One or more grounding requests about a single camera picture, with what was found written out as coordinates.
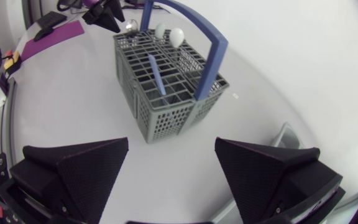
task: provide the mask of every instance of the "spoon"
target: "spoon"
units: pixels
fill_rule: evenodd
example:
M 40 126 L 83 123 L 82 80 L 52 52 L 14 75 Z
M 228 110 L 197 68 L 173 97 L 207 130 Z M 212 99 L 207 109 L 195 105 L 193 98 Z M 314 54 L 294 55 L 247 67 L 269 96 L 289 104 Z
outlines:
M 131 21 L 127 22 L 126 29 L 127 35 L 136 35 L 137 31 L 139 30 L 136 20 L 131 19 Z

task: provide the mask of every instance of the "purple object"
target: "purple object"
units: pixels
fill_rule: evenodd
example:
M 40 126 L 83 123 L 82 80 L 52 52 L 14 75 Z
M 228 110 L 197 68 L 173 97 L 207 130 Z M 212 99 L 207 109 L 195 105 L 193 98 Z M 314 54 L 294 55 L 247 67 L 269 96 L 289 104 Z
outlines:
M 93 6 L 93 4 L 97 3 L 99 0 L 82 0 L 82 3 L 88 8 Z
M 69 22 L 60 27 L 57 27 L 55 31 L 43 39 L 34 42 L 34 39 L 29 40 L 23 49 L 21 58 L 22 61 L 31 58 L 33 55 L 55 45 L 64 40 L 76 37 L 85 33 L 79 21 Z

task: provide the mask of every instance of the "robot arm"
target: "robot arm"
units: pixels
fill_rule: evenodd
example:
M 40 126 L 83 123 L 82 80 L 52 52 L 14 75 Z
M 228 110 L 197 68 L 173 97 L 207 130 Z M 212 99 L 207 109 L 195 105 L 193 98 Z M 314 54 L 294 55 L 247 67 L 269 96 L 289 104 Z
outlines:
M 71 3 L 71 6 L 78 1 L 82 1 L 89 9 L 82 17 L 87 24 L 95 24 L 116 33 L 120 32 L 120 28 L 114 19 L 117 18 L 121 22 L 125 21 L 119 0 L 75 0 Z M 60 1 L 58 1 L 57 9 L 59 11 L 66 11 L 71 8 L 70 5 L 61 8 L 60 4 Z

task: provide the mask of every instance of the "black mesh fabric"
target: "black mesh fabric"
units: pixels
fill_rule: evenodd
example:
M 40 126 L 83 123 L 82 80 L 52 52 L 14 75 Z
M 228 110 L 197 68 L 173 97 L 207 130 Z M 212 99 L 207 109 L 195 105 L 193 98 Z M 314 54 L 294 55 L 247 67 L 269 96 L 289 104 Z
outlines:
M 215 151 L 244 224 L 260 221 L 290 166 L 317 160 L 319 149 L 282 149 L 217 138 Z
M 127 138 L 23 149 L 26 159 L 57 170 L 84 221 L 89 224 L 99 223 L 127 152 Z

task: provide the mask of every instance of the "basket handle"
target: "basket handle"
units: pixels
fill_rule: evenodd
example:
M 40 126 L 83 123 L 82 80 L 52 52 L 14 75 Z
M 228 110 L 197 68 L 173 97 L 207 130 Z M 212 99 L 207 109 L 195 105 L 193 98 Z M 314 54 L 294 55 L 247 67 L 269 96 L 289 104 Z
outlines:
M 145 0 L 142 22 L 140 24 L 140 31 L 146 31 L 149 28 L 150 16 L 154 2 L 160 2 L 170 6 L 194 23 L 212 42 L 211 50 L 209 50 L 208 58 L 201 75 L 201 80 L 198 84 L 195 98 L 196 100 L 205 99 L 215 81 L 218 74 L 219 67 L 221 66 L 224 53 L 227 49 L 228 42 L 226 38 L 213 26 L 207 19 L 193 9 L 185 6 L 182 3 L 171 0 Z

